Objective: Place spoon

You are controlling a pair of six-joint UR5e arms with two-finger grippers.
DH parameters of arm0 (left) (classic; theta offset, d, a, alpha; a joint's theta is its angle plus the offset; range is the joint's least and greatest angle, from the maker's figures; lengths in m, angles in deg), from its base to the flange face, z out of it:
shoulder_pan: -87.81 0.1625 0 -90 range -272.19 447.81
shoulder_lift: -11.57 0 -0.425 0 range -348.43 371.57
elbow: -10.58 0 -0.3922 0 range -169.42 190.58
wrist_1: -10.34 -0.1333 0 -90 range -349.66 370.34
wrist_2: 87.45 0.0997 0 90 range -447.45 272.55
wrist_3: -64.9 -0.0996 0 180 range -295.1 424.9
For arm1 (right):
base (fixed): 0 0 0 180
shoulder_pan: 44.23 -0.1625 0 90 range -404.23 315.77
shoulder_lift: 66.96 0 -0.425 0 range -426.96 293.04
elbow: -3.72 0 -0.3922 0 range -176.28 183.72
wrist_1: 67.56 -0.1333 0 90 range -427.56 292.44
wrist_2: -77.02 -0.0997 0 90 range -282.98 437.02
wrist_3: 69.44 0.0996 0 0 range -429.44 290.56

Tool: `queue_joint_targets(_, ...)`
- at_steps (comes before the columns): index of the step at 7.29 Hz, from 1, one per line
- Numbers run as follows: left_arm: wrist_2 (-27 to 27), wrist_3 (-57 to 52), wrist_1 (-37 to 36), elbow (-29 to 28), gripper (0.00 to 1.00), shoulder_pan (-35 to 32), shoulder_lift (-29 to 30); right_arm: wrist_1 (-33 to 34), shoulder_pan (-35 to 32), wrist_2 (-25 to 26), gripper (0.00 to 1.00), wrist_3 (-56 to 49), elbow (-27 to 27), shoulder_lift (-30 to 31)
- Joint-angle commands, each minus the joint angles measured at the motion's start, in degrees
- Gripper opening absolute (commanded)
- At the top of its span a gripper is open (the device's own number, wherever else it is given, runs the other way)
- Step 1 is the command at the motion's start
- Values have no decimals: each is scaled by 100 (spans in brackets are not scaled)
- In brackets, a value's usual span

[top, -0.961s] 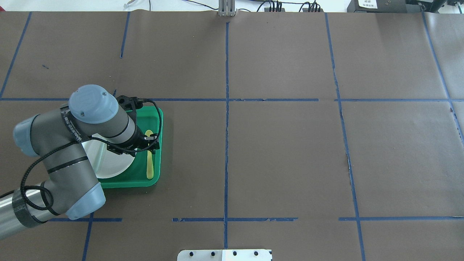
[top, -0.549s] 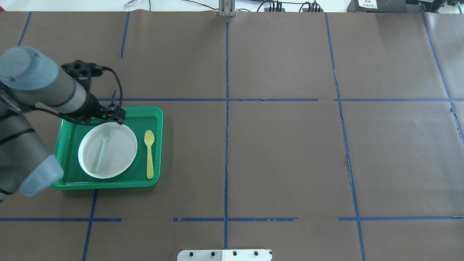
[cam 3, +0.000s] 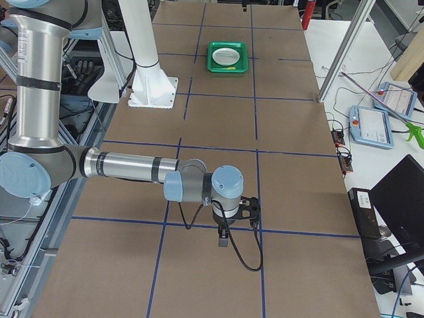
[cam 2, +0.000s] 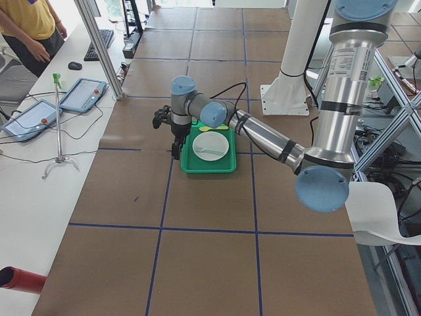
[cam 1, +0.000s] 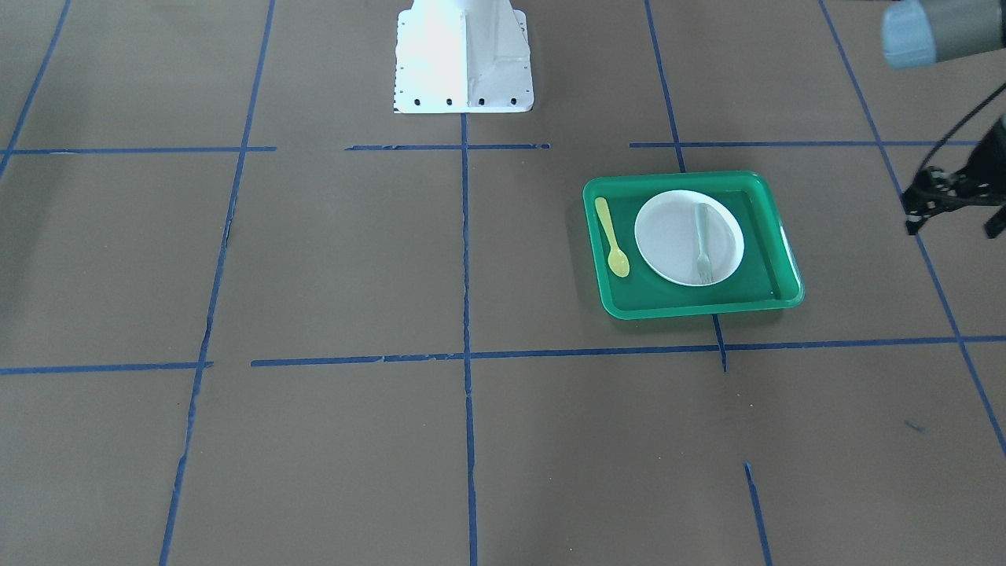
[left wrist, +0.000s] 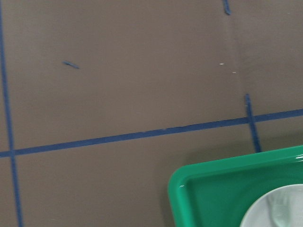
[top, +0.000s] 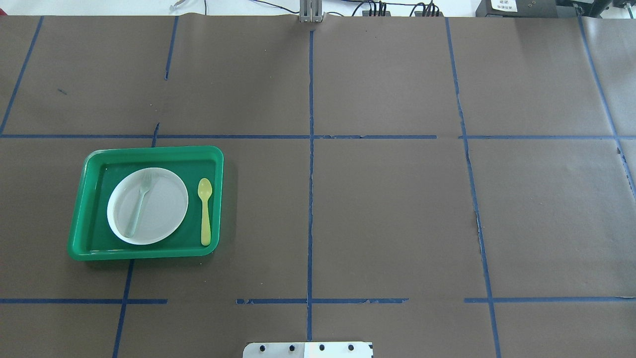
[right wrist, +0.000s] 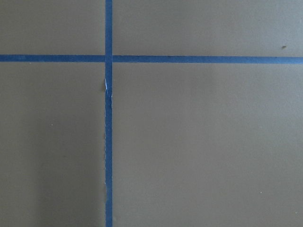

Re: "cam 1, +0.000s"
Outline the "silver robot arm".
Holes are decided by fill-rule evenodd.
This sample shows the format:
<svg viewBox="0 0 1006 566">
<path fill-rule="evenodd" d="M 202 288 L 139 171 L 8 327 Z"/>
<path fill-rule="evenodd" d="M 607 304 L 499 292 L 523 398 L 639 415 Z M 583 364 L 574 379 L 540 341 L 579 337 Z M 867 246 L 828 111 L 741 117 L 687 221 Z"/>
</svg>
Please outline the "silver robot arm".
<svg viewBox="0 0 1006 566">
<path fill-rule="evenodd" d="M 885 61 L 896 69 L 927 67 L 1002 50 L 1005 42 L 1003 1 L 896 1 L 883 15 Z M 901 191 L 905 229 L 916 236 L 930 219 L 969 207 L 995 208 L 984 223 L 988 239 L 1005 228 L 1005 126 L 999 117 L 958 171 L 944 171 L 931 158 L 970 121 L 1004 93 L 997 86 L 960 118 L 928 150 L 912 182 Z"/>
</svg>

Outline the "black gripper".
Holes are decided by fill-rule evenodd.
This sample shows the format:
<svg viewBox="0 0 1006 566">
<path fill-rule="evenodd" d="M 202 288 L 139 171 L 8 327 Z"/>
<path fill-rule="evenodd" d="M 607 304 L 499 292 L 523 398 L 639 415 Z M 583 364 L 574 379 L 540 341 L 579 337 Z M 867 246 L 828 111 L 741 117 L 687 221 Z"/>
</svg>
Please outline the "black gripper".
<svg viewBox="0 0 1006 566">
<path fill-rule="evenodd" d="M 1002 235 L 1006 229 L 1004 124 L 1004 118 L 995 122 L 971 151 L 966 164 L 953 175 L 935 166 L 926 166 L 916 172 L 908 189 L 901 194 L 905 229 L 909 236 L 916 236 L 924 223 L 933 216 L 965 207 L 999 208 L 984 223 L 984 234 L 988 239 Z M 949 194 L 951 189 L 956 198 L 955 204 Z"/>
</svg>

